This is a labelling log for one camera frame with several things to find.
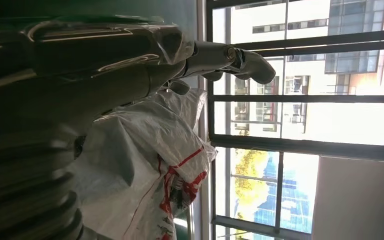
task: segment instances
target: tree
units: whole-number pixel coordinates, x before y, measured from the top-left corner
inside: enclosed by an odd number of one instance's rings
[[[268,153],[259,150],[237,150],[236,175],[261,178],[264,174]],[[269,186],[264,181],[237,177],[235,178],[235,193],[239,201],[238,218],[244,220],[253,217],[256,208],[267,201]]]

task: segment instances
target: window bar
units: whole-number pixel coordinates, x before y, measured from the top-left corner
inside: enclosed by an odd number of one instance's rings
[[[231,28],[232,28],[232,10],[230,8],[225,9],[225,43],[230,44],[231,43]],[[226,94],[231,95],[232,94],[232,81],[231,81],[231,74],[225,74],[225,90]],[[232,104],[231,102],[226,102],[226,118],[225,118],[225,131],[227,135],[231,134],[231,122],[232,122]],[[226,158],[225,158],[225,176],[226,176],[226,190],[225,190],[225,213],[226,216],[231,215],[231,149],[226,148]],[[230,228],[226,227],[225,234],[230,235]]]
[[[240,49],[245,49],[245,50],[261,50],[261,49],[296,48],[296,47],[302,47],[302,46],[309,47],[309,46],[320,46],[320,45],[358,44],[358,43],[367,42],[368,40],[370,40],[371,42],[384,41],[384,31],[316,36],[316,37],[273,40],[273,41],[246,42],[246,43],[237,43],[235,44],[235,47]]]
[[[281,230],[281,210],[282,210],[282,186],[284,179],[284,152],[279,153],[279,166],[277,170],[277,192],[276,192],[276,219],[274,222],[274,232],[279,234]]]
[[[265,177],[265,176],[254,177],[254,176],[244,176],[244,175],[236,175],[236,174],[232,174],[231,176],[234,178],[258,180],[258,181],[265,181],[265,182],[276,183],[276,184],[278,183],[278,180],[276,178],[273,178],[273,177]]]
[[[211,219],[214,220],[216,217],[216,160],[211,162]],[[211,224],[211,238],[216,240],[216,225]]]
[[[223,148],[292,152],[384,161],[384,146],[215,134],[211,144]]]
[[[215,102],[384,103],[384,95],[212,95]]]
[[[288,39],[288,7],[289,0],[286,0],[286,11],[285,11],[285,33],[284,39]],[[286,56],[283,56],[283,66],[282,66],[282,95],[285,94],[285,78],[286,78]],[[284,122],[284,103],[280,104],[280,138],[282,138],[283,132],[283,122]]]
[[[263,57],[278,57],[290,55],[310,55],[310,54],[332,54],[332,53],[345,53],[345,52],[361,52],[370,50],[384,50],[384,41],[374,42],[361,42],[350,44],[335,44],[326,46],[312,46],[302,45],[302,47],[286,47],[280,49],[269,50],[255,50],[255,53]]]
[[[240,5],[256,4],[270,1],[271,0],[210,0],[207,1],[207,9],[224,9]]]
[[[212,0],[207,0],[206,6],[205,6],[205,37],[206,41],[212,42],[213,41],[213,9],[209,7],[209,4],[212,2]],[[207,81],[207,94],[208,96],[214,95],[214,83],[212,81]],[[207,101],[208,108],[207,108],[207,116],[208,116],[208,137],[211,139],[211,137],[214,135],[214,101],[208,100]],[[216,217],[216,160],[213,160],[211,162],[211,218],[214,219]],[[212,240],[216,240],[216,225],[211,224],[211,238]]]
[[[226,228],[233,228],[238,230],[243,230],[246,232],[252,232],[256,234],[266,235],[274,238],[284,239],[284,240],[311,240],[311,234],[293,231],[289,229],[282,228],[279,233],[274,232],[274,227],[256,223],[252,221],[245,221],[241,219],[230,218],[226,216],[217,215],[212,221],[214,225],[220,225]]]
[[[206,41],[213,41],[213,9],[209,7],[209,4],[212,1],[207,1],[206,10],[205,10],[205,20],[206,20]],[[214,101],[210,99],[210,96],[214,95],[214,83],[212,81],[207,80],[207,95],[208,95],[208,108],[207,108],[207,116],[208,116],[208,136],[211,139],[215,134],[214,131]]]

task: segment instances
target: plastic bag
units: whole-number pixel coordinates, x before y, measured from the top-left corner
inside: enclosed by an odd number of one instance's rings
[[[205,93],[159,93],[96,120],[77,177],[85,226],[118,239],[176,239],[216,151],[193,131]]]

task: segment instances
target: yellow leaves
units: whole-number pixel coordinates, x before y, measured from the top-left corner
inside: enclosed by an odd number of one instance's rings
[[[268,154],[259,150],[242,150],[237,152],[240,161],[236,164],[235,174],[261,178],[268,162]],[[264,181],[235,178],[235,193],[243,208],[256,208],[267,200],[269,187]]]

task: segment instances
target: window pane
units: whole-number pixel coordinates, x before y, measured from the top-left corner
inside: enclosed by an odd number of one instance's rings
[[[351,15],[351,14],[362,14],[365,10],[365,2],[356,2],[350,4],[343,5],[343,14]]]
[[[279,153],[263,150],[234,149],[231,172],[236,176],[253,178],[278,177]]]
[[[312,232],[318,168],[318,155],[284,153],[281,228]]]
[[[323,90],[331,95],[359,94],[364,89],[355,87],[353,80],[350,78],[349,85],[336,85],[332,79]],[[250,120],[232,120],[231,135],[384,145],[384,103],[268,102],[264,108],[275,105],[275,114],[266,114],[263,108],[259,118],[257,104],[248,104]],[[216,134],[225,134],[220,125],[223,123],[216,122],[214,126]]]
[[[252,79],[242,80],[234,75],[230,77],[230,92],[226,92],[226,77],[223,76],[220,80],[214,83],[215,95],[279,95],[282,94],[282,72],[284,57],[266,57],[268,63],[274,68],[277,76],[274,77],[271,83],[261,85]]]
[[[344,88],[335,90],[341,94]],[[384,145],[384,103],[309,102],[301,125],[292,120],[296,104],[283,104],[282,138]]]
[[[378,25],[373,28],[374,23],[383,26],[384,0],[297,0],[289,2],[287,11],[285,2],[266,1],[214,10],[213,41],[225,42],[227,37],[228,43],[237,44],[384,30]],[[230,36],[226,36],[226,22],[231,28]]]
[[[281,104],[277,102],[231,102],[232,116],[230,134],[235,136],[253,136],[280,138]],[[215,105],[215,112],[226,112],[225,105]],[[216,124],[216,134],[225,134],[222,124]]]
[[[271,83],[266,85],[258,84],[252,79],[241,80],[231,76],[231,94],[335,94],[335,92],[327,90],[327,86],[335,85],[332,81],[336,79],[337,74],[346,74],[349,75],[350,87],[356,88],[354,94],[384,95],[384,57],[379,58],[379,50],[287,56],[285,80],[283,80],[284,77],[282,76],[283,59],[283,56],[267,58],[268,62],[276,70],[277,76]],[[224,81],[224,78],[222,78],[214,83],[215,95],[226,94],[226,92],[222,91],[222,89],[226,88],[226,86],[223,86]]]
[[[277,184],[261,180],[232,177],[235,212],[233,216],[250,222],[275,225]]]
[[[217,151],[216,214],[274,226],[279,153],[222,147]]]
[[[266,3],[222,9],[222,11],[226,9],[231,11],[231,18],[226,19],[230,20],[231,44],[285,39],[285,1]]]
[[[235,228],[227,228],[224,226],[217,225],[215,227],[217,240],[275,240],[274,237],[265,236],[253,232],[239,230]]]
[[[379,54],[379,50],[327,53],[322,55],[325,60],[294,55],[293,61],[288,56],[283,94],[334,95],[329,86],[335,86],[337,76],[345,74],[350,88],[356,89],[354,94],[384,95],[384,58]]]

